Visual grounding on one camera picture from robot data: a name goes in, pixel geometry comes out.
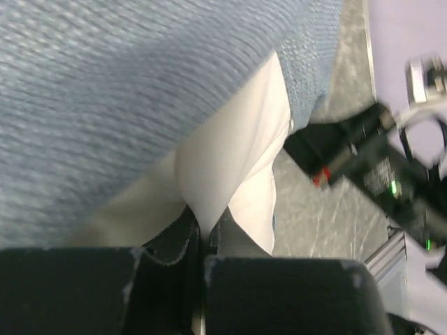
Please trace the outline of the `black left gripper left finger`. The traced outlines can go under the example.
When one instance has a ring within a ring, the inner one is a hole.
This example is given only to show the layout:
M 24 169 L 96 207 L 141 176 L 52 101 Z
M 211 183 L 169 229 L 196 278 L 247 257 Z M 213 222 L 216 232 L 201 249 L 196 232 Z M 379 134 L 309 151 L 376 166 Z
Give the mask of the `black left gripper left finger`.
M 190 209 L 141 247 L 1 251 L 2 334 L 191 334 L 200 231 Z

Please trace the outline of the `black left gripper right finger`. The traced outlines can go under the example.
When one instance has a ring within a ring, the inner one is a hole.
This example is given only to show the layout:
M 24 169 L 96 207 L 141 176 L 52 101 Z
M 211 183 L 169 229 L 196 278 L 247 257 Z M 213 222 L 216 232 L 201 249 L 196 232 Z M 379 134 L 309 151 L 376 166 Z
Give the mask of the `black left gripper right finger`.
M 225 210 L 204 262 L 206 334 L 392 334 L 354 260 L 273 258 Z

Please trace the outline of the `white pillow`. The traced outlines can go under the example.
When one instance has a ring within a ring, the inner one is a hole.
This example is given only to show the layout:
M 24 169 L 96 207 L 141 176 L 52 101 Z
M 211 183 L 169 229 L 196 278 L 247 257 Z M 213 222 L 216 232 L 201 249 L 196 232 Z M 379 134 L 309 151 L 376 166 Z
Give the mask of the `white pillow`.
M 208 237 L 226 209 L 265 252 L 274 248 L 272 164 L 291 127 L 279 57 L 147 174 L 96 212 L 70 246 L 140 246 L 191 208 Z

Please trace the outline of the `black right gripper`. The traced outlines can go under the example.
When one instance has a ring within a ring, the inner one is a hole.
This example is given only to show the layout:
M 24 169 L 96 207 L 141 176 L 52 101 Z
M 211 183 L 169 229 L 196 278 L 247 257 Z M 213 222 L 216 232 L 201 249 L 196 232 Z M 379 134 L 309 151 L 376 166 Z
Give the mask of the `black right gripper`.
M 446 179 L 439 164 L 425 167 L 399 131 L 404 151 L 388 141 L 397 131 L 390 110 L 374 103 L 339 122 L 310 124 L 292 134 L 284 148 L 315 187 L 349 179 L 421 246 L 446 245 Z

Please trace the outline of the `striped blue beige pillowcase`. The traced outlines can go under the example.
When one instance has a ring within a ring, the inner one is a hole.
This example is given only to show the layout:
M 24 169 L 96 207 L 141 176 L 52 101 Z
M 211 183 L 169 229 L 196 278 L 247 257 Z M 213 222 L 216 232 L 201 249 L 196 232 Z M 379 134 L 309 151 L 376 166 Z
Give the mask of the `striped blue beige pillowcase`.
M 2 1 L 1 246 L 58 244 L 272 52 L 295 128 L 328 91 L 341 1 Z

